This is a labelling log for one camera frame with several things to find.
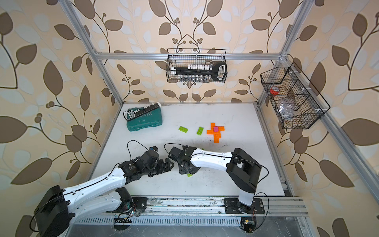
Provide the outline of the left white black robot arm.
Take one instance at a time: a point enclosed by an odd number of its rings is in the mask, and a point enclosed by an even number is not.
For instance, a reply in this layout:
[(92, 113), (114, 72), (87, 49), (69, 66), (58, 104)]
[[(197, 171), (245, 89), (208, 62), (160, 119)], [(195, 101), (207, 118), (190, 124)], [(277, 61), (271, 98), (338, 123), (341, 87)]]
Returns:
[(62, 189), (59, 185), (50, 188), (34, 211), (29, 228), (41, 237), (58, 237), (71, 224), (102, 212), (116, 212), (124, 215), (118, 222), (128, 223), (142, 205), (136, 203), (126, 189), (126, 185), (142, 176), (170, 172), (174, 164), (170, 159), (159, 158), (153, 149), (129, 161), (117, 163), (113, 169), (85, 183)]

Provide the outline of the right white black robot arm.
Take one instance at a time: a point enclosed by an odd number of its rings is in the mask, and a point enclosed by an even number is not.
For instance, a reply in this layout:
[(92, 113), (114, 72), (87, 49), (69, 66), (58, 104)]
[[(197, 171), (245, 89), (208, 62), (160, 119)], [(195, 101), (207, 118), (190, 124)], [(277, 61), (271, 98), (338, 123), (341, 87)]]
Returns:
[(218, 153), (197, 147), (173, 147), (168, 157), (178, 164), (180, 174), (195, 174), (202, 167), (225, 171), (239, 188), (238, 200), (225, 204), (226, 213), (254, 214), (254, 196), (260, 181), (262, 169), (268, 170), (241, 148), (232, 152)]

